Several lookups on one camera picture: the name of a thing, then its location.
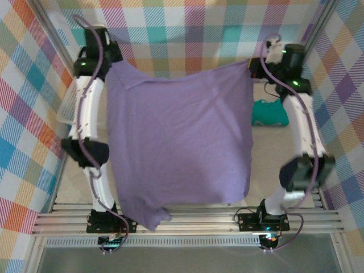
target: purple t-shirt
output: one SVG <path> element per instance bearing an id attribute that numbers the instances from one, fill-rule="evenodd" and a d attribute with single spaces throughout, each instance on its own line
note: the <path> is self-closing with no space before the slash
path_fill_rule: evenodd
<path id="1" fill-rule="evenodd" d="M 246 61 L 171 80 L 113 64 L 107 133 L 123 214 L 155 230 L 167 205 L 242 200 L 253 103 Z"/>

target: colorful checkered pattern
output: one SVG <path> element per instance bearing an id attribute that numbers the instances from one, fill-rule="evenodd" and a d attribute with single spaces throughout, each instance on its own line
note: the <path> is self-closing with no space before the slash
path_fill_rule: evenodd
<path id="1" fill-rule="evenodd" d="M 26 0 L 0 4 L 0 272 L 13 273 L 56 183 L 72 78 Z"/>
<path id="2" fill-rule="evenodd" d="M 325 196 L 344 220 L 364 268 L 364 1 L 341 0 L 305 70 L 315 92 L 316 121 L 336 169 Z"/>
<path id="3" fill-rule="evenodd" d="M 301 41 L 324 0 L 42 0 L 71 55 L 84 45 L 74 13 L 104 23 L 122 54 L 155 77 L 180 77 L 257 56 L 279 32 Z"/>

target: cable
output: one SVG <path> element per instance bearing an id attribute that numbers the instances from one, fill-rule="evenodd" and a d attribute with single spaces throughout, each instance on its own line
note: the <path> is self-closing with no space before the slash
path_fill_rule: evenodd
<path id="1" fill-rule="evenodd" d="M 280 98 L 279 96 L 274 95 L 274 94 L 271 94 L 271 93 L 269 93 L 269 92 L 267 91 L 267 89 L 266 89 L 267 84 L 269 84 L 269 81 L 268 81 L 268 82 L 266 82 L 266 83 L 264 84 L 264 92 L 266 92 L 268 95 L 271 95 L 271 96 L 273 96 L 273 97 Z"/>
<path id="2" fill-rule="evenodd" d="M 268 41 L 268 39 L 272 36 L 278 36 L 278 42 L 281 41 L 282 37 L 277 33 L 277 34 L 271 34 L 268 37 L 265 38 L 264 41 Z M 277 84 L 280 84 L 282 87 L 287 88 L 290 92 L 292 92 L 293 95 L 295 95 L 295 97 L 297 98 L 297 100 L 300 102 L 304 113 L 306 115 L 307 118 L 307 123 L 308 123 L 308 127 L 309 127 L 309 132 L 311 135 L 311 142 L 312 142 L 312 150 L 313 150 L 313 155 L 314 155 L 314 161 L 313 161 L 313 172 L 312 172 L 312 177 L 311 177 L 311 182 L 308 185 L 308 188 L 305 192 L 304 197 L 291 209 L 291 211 L 289 212 L 287 208 L 282 206 L 282 209 L 288 214 L 288 215 L 292 215 L 292 216 L 299 216 L 301 218 L 301 225 L 298 228 L 297 232 L 295 235 L 293 235 L 293 237 L 288 240 L 285 244 L 276 247 L 275 250 L 279 250 L 282 249 L 284 247 L 286 247 L 287 245 L 289 245 L 293 240 L 295 240 L 297 238 L 297 236 L 300 234 L 300 232 L 302 231 L 303 225 L 304 225 L 304 219 L 303 216 L 301 214 L 298 213 L 292 213 L 293 210 L 301 207 L 302 203 L 306 200 L 307 196 L 309 194 L 311 194 L 313 187 L 315 186 L 315 182 L 317 179 L 317 173 L 319 171 L 319 156 L 317 154 L 317 147 L 316 147 L 316 138 L 315 138 L 315 133 L 313 130 L 313 124 L 311 121 L 311 118 L 309 116 L 309 111 L 304 103 L 304 101 L 302 100 L 302 98 L 299 96 L 299 94 L 296 92 L 296 90 L 294 90 L 293 88 L 291 88 L 290 86 L 288 86 L 287 84 L 285 84 L 284 82 L 278 80 L 275 76 L 273 76 L 272 73 L 269 72 L 266 63 L 264 62 L 264 58 L 263 58 L 263 50 L 264 50 L 264 46 L 261 47 L 260 49 L 260 63 L 262 64 L 262 67 L 264 69 L 264 71 L 267 73 L 267 75 L 274 80 Z"/>
<path id="3" fill-rule="evenodd" d="M 251 209 L 248 209 L 248 207 L 246 207 L 246 206 L 243 206 L 243 207 L 239 208 L 239 209 L 235 212 L 235 214 L 234 214 L 234 216 L 233 216 L 233 221 L 234 221 L 236 224 L 239 224 L 239 222 L 237 222 L 237 221 L 235 220 L 235 218 L 236 218 L 236 216 L 237 216 L 238 212 L 239 212 L 240 210 L 242 210 L 242 209 L 249 210 L 251 213 L 256 213 L 256 212 L 253 212 Z"/>
<path id="4" fill-rule="evenodd" d="M 93 72 L 89 82 L 87 83 L 87 86 L 86 88 L 84 89 L 83 93 L 82 93 L 82 96 L 80 98 L 80 102 L 79 102 L 79 105 L 78 105 L 78 109 L 77 109 L 77 136 L 78 136 L 78 144 L 80 145 L 80 149 L 82 151 L 82 153 L 86 156 L 86 158 L 91 162 L 92 166 L 95 167 L 98 171 L 98 175 L 96 176 L 92 171 L 90 171 L 90 186 L 91 186 L 91 190 L 92 190 L 92 193 L 93 193 L 93 196 L 94 198 L 97 200 L 97 202 L 106 210 L 108 211 L 109 213 L 111 213 L 112 215 L 120 218 L 123 223 L 125 224 L 126 226 L 126 232 L 125 232 L 125 236 L 123 238 L 123 241 L 121 242 L 121 244 L 116 247 L 113 251 L 116 252 L 117 250 L 119 250 L 122 245 L 125 243 L 128 235 L 129 235 L 129 231 L 130 231 L 130 228 L 129 228 L 129 224 L 128 222 L 126 221 L 126 219 L 124 217 L 122 217 L 121 215 L 119 215 L 118 213 L 115 213 L 113 212 L 111 209 L 109 209 L 103 202 L 101 202 L 100 200 L 100 197 L 97 195 L 96 193 L 96 190 L 95 190 L 95 186 L 94 186 L 94 179 L 99 179 L 101 177 L 101 166 L 99 165 L 99 163 L 95 160 L 94 157 L 92 157 L 92 155 L 87 151 L 87 149 L 85 148 L 84 146 L 84 143 L 81 139 L 81 133 L 82 133 L 82 129 L 81 129 L 81 109 L 82 109 L 82 105 L 83 105 L 83 102 L 84 102 L 84 99 L 86 98 L 86 94 L 87 94 L 87 91 L 88 89 L 90 88 L 92 82 L 96 79 L 97 77 L 97 74 L 98 72 L 100 71 L 100 68 L 101 68 L 101 65 L 102 65 L 102 61 L 103 61 L 103 58 L 104 58 L 104 49 L 102 47 L 102 43 L 101 43 L 101 39 L 100 39 L 100 36 L 98 35 L 98 33 L 96 32 L 96 30 L 93 28 L 93 26 L 91 26 L 91 24 L 85 20 L 84 18 L 82 18 L 81 16 L 77 15 L 77 14 L 74 14 L 73 15 L 73 19 L 76 21 L 76 23 L 82 27 L 82 28 L 85 28 L 79 21 L 82 21 L 85 25 L 87 25 L 93 36 L 95 37 L 96 39 L 96 42 L 97 42 L 97 45 L 98 45 L 98 62 L 97 62 L 97 65 L 96 65 L 96 68 L 95 68 L 95 71 Z M 106 253 L 110 253 L 112 254 L 111 250 L 109 251 L 106 251 L 104 249 L 104 244 L 101 245 L 101 250 L 103 252 L 103 254 L 106 254 Z"/>

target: teal cloth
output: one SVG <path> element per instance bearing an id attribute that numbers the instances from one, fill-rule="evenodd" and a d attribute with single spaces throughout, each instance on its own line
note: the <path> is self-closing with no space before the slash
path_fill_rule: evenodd
<path id="1" fill-rule="evenodd" d="M 256 126 L 287 126 L 288 116 L 280 99 L 275 102 L 254 102 L 251 124 Z"/>

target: plaid wallpaper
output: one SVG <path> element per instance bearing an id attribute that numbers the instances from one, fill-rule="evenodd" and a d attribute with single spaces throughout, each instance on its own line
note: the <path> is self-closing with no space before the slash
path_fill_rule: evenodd
<path id="1" fill-rule="evenodd" d="M 336 169 L 325 196 L 364 268 L 364 0 L 341 0 L 307 61 L 316 121 Z"/>
<path id="2" fill-rule="evenodd" d="M 72 78 L 26 0 L 0 6 L 0 272 L 13 273 L 58 176 Z"/>
<path id="3" fill-rule="evenodd" d="M 257 56 L 279 32 L 306 40 L 325 0 L 41 0 L 71 55 L 84 44 L 72 14 L 104 23 L 129 63 L 180 77 Z"/>

